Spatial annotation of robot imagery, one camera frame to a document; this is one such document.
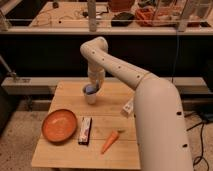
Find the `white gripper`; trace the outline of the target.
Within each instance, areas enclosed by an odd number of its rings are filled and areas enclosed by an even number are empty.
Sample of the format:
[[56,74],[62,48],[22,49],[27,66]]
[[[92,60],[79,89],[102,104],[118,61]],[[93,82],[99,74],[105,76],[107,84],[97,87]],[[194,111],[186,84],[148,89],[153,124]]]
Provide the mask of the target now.
[[97,86],[98,88],[102,86],[105,79],[104,69],[100,71],[92,71],[91,69],[89,69],[87,74],[92,85]]

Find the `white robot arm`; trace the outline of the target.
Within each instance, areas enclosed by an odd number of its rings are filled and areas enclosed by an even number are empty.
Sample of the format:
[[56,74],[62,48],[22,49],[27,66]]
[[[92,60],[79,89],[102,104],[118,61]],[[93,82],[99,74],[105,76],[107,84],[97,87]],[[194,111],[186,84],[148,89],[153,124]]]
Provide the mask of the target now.
[[193,171],[181,98],[175,85],[108,53],[105,38],[83,43],[92,84],[109,72],[134,91],[133,110],[142,171]]

